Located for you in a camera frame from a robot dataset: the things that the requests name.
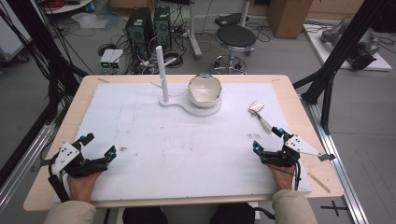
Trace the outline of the black metal frame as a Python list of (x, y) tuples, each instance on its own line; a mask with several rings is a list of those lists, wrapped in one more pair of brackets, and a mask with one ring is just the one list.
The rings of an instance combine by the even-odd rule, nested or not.
[(319, 96), (324, 94), (319, 124), (327, 135), (330, 134), (329, 116), (335, 75), (364, 33), (390, 2), (391, 0), (364, 0), (325, 63), (317, 72), (292, 84), (294, 89), (299, 89), (311, 83), (308, 90), (302, 94), (303, 100), (310, 105), (315, 105)]

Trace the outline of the wooden table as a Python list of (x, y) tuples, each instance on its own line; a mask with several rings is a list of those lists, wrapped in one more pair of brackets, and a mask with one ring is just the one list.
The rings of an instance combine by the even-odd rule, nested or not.
[[(320, 125), (320, 110), (315, 105), (304, 103), (292, 87), (290, 79), (285, 75), (221, 75), (219, 80), (224, 83), (268, 83), (273, 86), (284, 118), (292, 131), (303, 136), (305, 140), (319, 152), (329, 150), (324, 144), (330, 139)], [(59, 131), (56, 133), (48, 155), (51, 157), (60, 144), (77, 136), (83, 115), (89, 107), (93, 93), (100, 84), (127, 83), (154, 85), (160, 81), (157, 75), (95, 75), (84, 77), (77, 94), (74, 97)], [(320, 161), (307, 155), (302, 156), (304, 168), (308, 170), (308, 182), (312, 184), (313, 191), (308, 193), (309, 198), (340, 197), (344, 194), (343, 187), (336, 172), (328, 161)], [(30, 188), (23, 203), (23, 209), (30, 212), (48, 211), (54, 205), (52, 198), (55, 191), (47, 181), (48, 168), (43, 166)], [(186, 197), (182, 199), (157, 199), (143, 200), (143, 205), (184, 205), (184, 204), (209, 204), (222, 202), (259, 202), (268, 201), (269, 194), (248, 194), (245, 196), (205, 196)]]

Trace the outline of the person's left hand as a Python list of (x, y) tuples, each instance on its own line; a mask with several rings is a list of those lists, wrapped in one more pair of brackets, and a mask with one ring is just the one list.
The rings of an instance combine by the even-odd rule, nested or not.
[(67, 182), (70, 191), (70, 199), (72, 201), (89, 203), (92, 198), (95, 182), (99, 176), (100, 173), (79, 178), (74, 178), (69, 175), (67, 177)]

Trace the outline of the black tape cross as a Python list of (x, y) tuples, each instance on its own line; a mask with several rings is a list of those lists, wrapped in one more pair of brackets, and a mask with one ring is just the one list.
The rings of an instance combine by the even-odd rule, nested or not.
[(345, 206), (337, 205), (334, 200), (331, 200), (331, 204), (330, 205), (321, 205), (320, 208), (321, 209), (325, 209), (325, 210), (333, 210), (337, 217), (340, 216), (340, 212), (341, 211), (347, 211), (348, 210), (348, 208), (345, 207)]

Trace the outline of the white power supply box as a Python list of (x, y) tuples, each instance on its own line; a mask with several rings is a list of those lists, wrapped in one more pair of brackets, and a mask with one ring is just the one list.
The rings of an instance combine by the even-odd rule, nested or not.
[(105, 73), (108, 73), (110, 70), (110, 61), (113, 53), (114, 53), (113, 49), (106, 49), (100, 59), (100, 64)]
[(114, 74), (120, 74), (125, 67), (124, 53), (122, 49), (114, 49), (109, 61), (110, 68)]

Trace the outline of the round white table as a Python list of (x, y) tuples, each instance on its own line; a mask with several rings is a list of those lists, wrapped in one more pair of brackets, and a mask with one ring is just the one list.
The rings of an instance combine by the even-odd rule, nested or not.
[(47, 13), (59, 14), (83, 8), (92, 2), (93, 0), (40, 0), (38, 5)]

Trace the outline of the aluminium rail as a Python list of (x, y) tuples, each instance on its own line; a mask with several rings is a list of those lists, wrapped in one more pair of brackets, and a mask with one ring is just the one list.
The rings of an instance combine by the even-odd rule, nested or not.
[(54, 124), (44, 125), (33, 138), (28, 141), (26, 151), (11, 169), (10, 176), (0, 188), (0, 214), (4, 212), (14, 193), (26, 177), (40, 152), (50, 142), (55, 131)]
[(321, 112), (317, 105), (310, 105), (305, 100), (300, 99), (303, 107), (306, 110), (306, 113), (309, 118), (311, 118), (311, 123), (313, 124), (318, 139), (321, 144), (324, 146), (325, 151), (328, 154), (333, 154), (335, 158), (331, 160), (331, 165), (335, 170), (335, 173), (338, 179), (341, 182), (341, 185), (344, 189), (343, 198), (346, 202), (346, 206), (348, 208), (348, 212), (351, 215), (354, 224), (369, 224), (367, 216), (361, 206), (361, 202), (356, 194), (353, 185), (349, 179), (347, 174), (347, 170), (341, 160), (341, 157), (337, 151), (336, 145), (332, 140), (332, 137), (329, 134), (325, 133), (325, 129), (320, 125)]

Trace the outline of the white table mat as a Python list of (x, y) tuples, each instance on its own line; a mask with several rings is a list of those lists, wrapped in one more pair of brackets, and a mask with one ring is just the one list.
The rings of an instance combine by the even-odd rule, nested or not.
[(225, 83), (220, 110), (198, 118), (178, 106), (164, 107), (161, 89), (148, 84), (101, 83), (79, 126), (92, 133), (82, 149), (87, 159), (116, 158), (97, 179), (96, 202), (256, 196), (276, 192), (271, 171), (253, 151), (283, 141), (267, 133), (248, 112), (260, 101), (271, 124), (289, 127), (269, 83)]

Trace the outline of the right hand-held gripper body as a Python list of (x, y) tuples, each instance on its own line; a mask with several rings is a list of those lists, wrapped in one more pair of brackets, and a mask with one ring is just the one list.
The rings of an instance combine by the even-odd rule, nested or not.
[(283, 145), (278, 151), (268, 151), (260, 147), (260, 159), (263, 164), (291, 167), (298, 163), (301, 153), (317, 156), (320, 161), (331, 161), (335, 158), (333, 154), (319, 152), (297, 134), (285, 133), (281, 138)]

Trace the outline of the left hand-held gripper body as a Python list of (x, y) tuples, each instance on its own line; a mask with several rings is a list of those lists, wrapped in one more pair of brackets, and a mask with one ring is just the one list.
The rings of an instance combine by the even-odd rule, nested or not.
[(108, 165), (107, 157), (95, 160), (84, 159), (79, 149), (65, 142), (61, 145), (55, 162), (50, 167), (50, 173), (57, 175), (61, 171), (65, 171), (74, 178), (80, 178), (106, 171)]

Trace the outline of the large black computer tower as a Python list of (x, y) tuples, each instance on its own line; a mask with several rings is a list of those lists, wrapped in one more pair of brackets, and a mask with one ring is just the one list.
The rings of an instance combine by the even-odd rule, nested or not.
[(151, 57), (149, 42), (154, 37), (150, 9), (134, 7), (125, 29), (134, 55), (142, 60), (148, 60)]

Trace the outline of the black round stool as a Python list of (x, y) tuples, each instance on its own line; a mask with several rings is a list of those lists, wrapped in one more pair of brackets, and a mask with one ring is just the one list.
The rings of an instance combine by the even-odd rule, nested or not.
[(249, 55), (254, 50), (257, 37), (247, 28), (239, 25), (223, 25), (215, 35), (217, 43), (228, 50), (227, 55), (218, 56), (212, 63), (212, 70), (217, 74), (247, 72), (245, 61), (235, 55), (236, 52), (245, 52)]

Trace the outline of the cardboard box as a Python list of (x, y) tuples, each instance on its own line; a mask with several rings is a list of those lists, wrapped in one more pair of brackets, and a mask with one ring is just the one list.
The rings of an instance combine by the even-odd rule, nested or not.
[(276, 38), (297, 38), (313, 0), (271, 0), (266, 18)]

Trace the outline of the clear plastic sheet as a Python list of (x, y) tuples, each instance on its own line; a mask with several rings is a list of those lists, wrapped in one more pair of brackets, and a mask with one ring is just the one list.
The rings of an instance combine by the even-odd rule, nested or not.
[(81, 29), (103, 29), (108, 24), (108, 20), (99, 19), (96, 15), (81, 12), (71, 17), (76, 21)]

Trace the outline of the grey robot device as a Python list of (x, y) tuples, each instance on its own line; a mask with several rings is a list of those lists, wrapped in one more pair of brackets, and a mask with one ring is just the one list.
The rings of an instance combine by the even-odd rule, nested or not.
[[(349, 21), (340, 21), (333, 28), (322, 32), (320, 41), (330, 43), (333, 47), (341, 39), (346, 31)], [(359, 42), (355, 45), (352, 52), (347, 56), (346, 61), (353, 70), (363, 70), (370, 63), (375, 61), (374, 55), (379, 51), (379, 39), (366, 31)]]

